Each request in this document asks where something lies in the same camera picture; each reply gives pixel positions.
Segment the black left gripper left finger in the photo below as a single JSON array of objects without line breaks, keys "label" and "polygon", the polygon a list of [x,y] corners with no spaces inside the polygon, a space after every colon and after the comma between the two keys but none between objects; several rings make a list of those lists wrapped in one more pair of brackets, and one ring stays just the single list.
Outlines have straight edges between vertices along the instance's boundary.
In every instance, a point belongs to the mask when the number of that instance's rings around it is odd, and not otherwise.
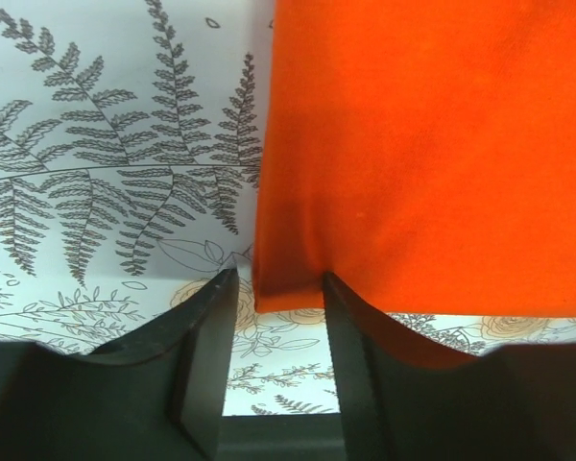
[{"label": "black left gripper left finger", "polygon": [[87,355],[0,341],[0,460],[210,460],[238,274]]}]

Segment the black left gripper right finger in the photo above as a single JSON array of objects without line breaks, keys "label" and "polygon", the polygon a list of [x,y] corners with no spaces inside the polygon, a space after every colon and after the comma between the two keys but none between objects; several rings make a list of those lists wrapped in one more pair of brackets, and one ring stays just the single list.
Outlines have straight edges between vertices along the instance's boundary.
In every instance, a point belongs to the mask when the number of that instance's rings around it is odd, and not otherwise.
[{"label": "black left gripper right finger", "polygon": [[405,327],[323,282],[351,460],[576,460],[576,343],[482,356]]}]

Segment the orange t shirt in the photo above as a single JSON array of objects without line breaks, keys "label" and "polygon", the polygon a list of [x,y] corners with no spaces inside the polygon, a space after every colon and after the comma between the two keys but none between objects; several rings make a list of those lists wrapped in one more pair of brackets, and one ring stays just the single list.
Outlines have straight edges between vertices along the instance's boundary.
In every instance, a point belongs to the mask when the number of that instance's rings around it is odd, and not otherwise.
[{"label": "orange t shirt", "polygon": [[576,1],[279,1],[261,312],[576,317]]}]

